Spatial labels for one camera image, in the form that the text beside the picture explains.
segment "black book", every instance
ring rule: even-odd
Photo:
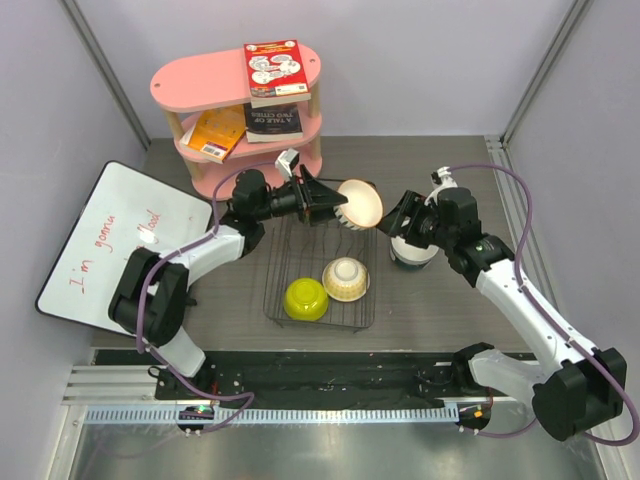
[[[302,124],[295,103],[252,108],[244,105],[249,143],[282,142],[302,138]]]

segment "shelf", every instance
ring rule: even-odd
[[[299,44],[309,86],[318,81],[320,57]],[[151,95],[170,112],[196,112],[251,100],[242,48],[184,57],[166,64],[151,79]]]
[[[196,191],[206,198],[211,198],[213,195],[213,189],[220,183],[224,177],[229,175],[234,170],[242,167],[248,167],[259,162],[275,162],[278,156],[278,152],[268,152],[260,155],[252,155],[250,157],[242,157],[227,162],[224,165],[218,163],[207,162],[206,165],[200,165],[204,176],[200,180],[193,180],[193,187]],[[322,167],[322,157],[315,159],[311,158],[311,146],[306,145],[300,149],[300,163],[305,165],[311,175],[314,177],[320,173]],[[267,183],[272,187],[279,187],[284,183],[282,176],[276,170],[275,166],[261,166],[256,167],[264,173]],[[231,197],[231,192],[235,187],[235,178],[228,180],[224,186],[218,192],[218,200],[228,200]]]
[[[259,155],[261,153],[267,152],[282,151],[288,148],[298,148],[309,143],[320,133],[320,127],[322,126],[322,115],[310,117],[307,102],[298,103],[298,112],[300,112],[300,121],[302,122],[302,138],[298,138],[296,140],[286,140],[284,142],[249,143],[247,141],[247,137],[244,136],[231,151],[226,161],[229,161],[233,158],[248,157],[251,155]],[[200,113],[195,113],[187,117],[182,122],[182,127],[184,128],[185,132],[193,126],[198,117],[200,117]],[[191,148],[184,147],[179,140],[174,140],[173,143],[175,144],[176,149],[178,150],[180,155],[182,155],[185,160],[189,160],[194,163],[217,164],[217,162],[211,160],[211,157],[208,157],[196,150],[192,150]]]

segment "red book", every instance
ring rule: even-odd
[[[245,43],[244,55],[253,108],[311,98],[297,40]]]

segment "green bowl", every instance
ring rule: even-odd
[[[315,322],[327,313],[329,297],[320,282],[313,278],[299,278],[284,294],[284,311],[293,320]]]

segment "dish rack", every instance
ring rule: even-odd
[[[369,271],[371,284],[367,293],[355,302],[329,299],[329,309],[320,320],[305,322],[292,320],[284,311],[287,287],[300,277],[322,282],[327,264],[339,257],[361,261]],[[265,315],[279,324],[323,325],[352,331],[370,327],[376,305],[376,231],[353,231],[337,220],[310,227],[293,216],[285,217],[273,229],[269,271],[264,294]]]

